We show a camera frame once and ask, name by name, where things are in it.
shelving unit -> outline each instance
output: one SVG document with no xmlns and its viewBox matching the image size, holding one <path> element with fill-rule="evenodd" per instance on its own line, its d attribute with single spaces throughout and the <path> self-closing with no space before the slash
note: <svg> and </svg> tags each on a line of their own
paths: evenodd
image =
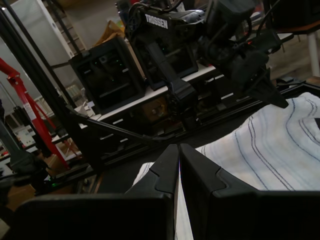
<svg viewBox="0 0 320 240">
<path fill-rule="evenodd" d="M 61 4 L 61 7 L 66 7 L 69 6 L 69 4 L 71 2 L 79 2 L 79 0 L 68 0 L 68 1 L 57 1 L 59 4 L 60 2 L 65 2 L 64 4 Z M 54 23 L 56 24 L 56 26 L 58 27 L 60 33 L 62 34 L 64 40 L 66 41 L 66 43 L 68 44 L 68 46 L 70 47 L 72 53 L 74 55 L 77 54 L 77 51 L 75 50 L 73 44 L 71 43 L 71 41 L 68 39 L 65 31 L 63 30 L 62 26 L 59 23 L 59 20 L 57 19 L 57 17 L 55 16 L 55 14 L 53 13 L 52 9 L 48 6 L 48 3 L 46 0 L 43 1 L 44 6 L 46 7 L 46 9 L 48 10 L 50 16 L 52 17 Z M 58 13 L 58 17 L 62 20 L 62 22 L 64 23 L 67 31 L 70 33 L 73 41 L 75 42 L 75 44 L 77 45 L 77 47 L 79 48 L 79 50 L 82 52 L 84 51 L 86 48 L 84 47 L 81 39 L 79 38 L 79 36 L 77 35 L 74 27 L 72 26 L 72 24 L 70 23 L 70 21 L 68 20 L 66 14 L 64 12 L 62 12 L 58 7 L 55 7 L 56 12 Z"/>
</svg>

white wall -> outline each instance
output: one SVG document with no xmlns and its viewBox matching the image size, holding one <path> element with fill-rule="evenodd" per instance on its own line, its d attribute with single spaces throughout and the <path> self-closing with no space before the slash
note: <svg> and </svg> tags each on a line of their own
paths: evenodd
<svg viewBox="0 0 320 240">
<path fill-rule="evenodd" d="M 65 10 L 84 47 L 90 49 L 104 33 L 108 20 L 118 17 L 116 0 L 82 0 Z"/>
</svg>

striped towel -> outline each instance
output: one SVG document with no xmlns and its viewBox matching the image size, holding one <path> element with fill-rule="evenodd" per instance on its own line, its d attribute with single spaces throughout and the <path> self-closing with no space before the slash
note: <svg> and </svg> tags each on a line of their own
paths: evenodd
<svg viewBox="0 0 320 240">
<path fill-rule="evenodd" d="M 320 191 L 320 99 L 308 92 L 265 106 L 238 129 L 196 150 L 259 190 Z M 152 166 L 142 165 L 133 184 Z M 192 240 L 179 174 L 176 239 Z"/>
</svg>

red metal frame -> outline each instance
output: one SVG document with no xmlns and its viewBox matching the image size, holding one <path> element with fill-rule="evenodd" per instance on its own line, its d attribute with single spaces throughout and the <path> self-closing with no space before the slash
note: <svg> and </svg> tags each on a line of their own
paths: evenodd
<svg viewBox="0 0 320 240">
<path fill-rule="evenodd" d="M 29 115 L 30 120 L 32 121 L 35 129 L 41 136 L 44 143 L 47 145 L 49 150 L 55 154 L 65 168 L 69 168 L 67 162 L 65 161 L 64 157 L 61 155 L 61 153 L 58 151 L 57 146 L 52 143 L 52 138 L 49 134 L 49 131 L 45 125 L 45 122 L 41 118 L 37 108 L 40 110 L 40 107 L 37 105 L 37 103 L 32 99 L 32 97 L 29 95 L 24 82 L 20 78 L 20 73 L 13 69 L 11 66 L 9 66 L 5 61 L 3 61 L 0 58 L 0 71 L 3 72 L 8 76 L 7 80 L 11 84 L 11 86 L 16 91 L 17 95 L 19 96 L 24 109 L 26 110 L 27 114 Z"/>
</svg>

cable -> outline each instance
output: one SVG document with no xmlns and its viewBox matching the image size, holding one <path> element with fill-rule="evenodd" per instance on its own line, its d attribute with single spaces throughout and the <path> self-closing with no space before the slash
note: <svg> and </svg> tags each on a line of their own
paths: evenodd
<svg viewBox="0 0 320 240">
<path fill-rule="evenodd" d="M 267 18 L 270 16 L 270 14 L 275 10 L 275 8 L 279 5 L 281 0 L 276 1 L 276 3 L 269 9 L 269 11 L 264 15 L 264 18 L 262 19 L 262 22 L 259 25 L 258 30 L 256 31 L 256 36 L 258 37 L 260 35 L 261 29 L 264 26 L 264 24 L 267 21 Z"/>
<path fill-rule="evenodd" d="M 170 12 L 176 10 L 177 7 L 179 7 L 179 5 L 180 5 L 183 1 L 184 1 L 184 0 L 179 0 L 179 1 L 176 3 L 176 5 L 174 5 L 172 8 L 162 9 L 162 10 L 160 11 L 160 13 L 170 13 Z"/>
</svg>

